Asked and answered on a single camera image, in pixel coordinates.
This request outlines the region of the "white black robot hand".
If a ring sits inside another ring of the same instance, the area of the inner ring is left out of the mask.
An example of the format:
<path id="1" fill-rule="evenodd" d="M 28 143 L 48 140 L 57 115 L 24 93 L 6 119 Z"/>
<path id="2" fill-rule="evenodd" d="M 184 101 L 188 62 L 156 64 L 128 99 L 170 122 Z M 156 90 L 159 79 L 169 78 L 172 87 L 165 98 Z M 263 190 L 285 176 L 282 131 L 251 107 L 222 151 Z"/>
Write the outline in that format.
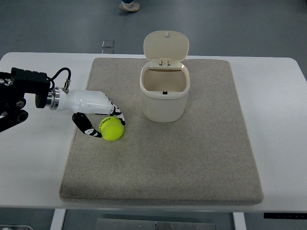
<path id="1" fill-rule="evenodd" d="M 72 110 L 72 120 L 75 125 L 82 133 L 92 137 L 103 138 L 99 129 L 94 128 L 87 114 L 114 116 L 125 126 L 125 118 L 121 110 L 101 91 L 72 90 L 65 92 L 56 87 L 49 92 L 46 106 L 57 111 Z"/>

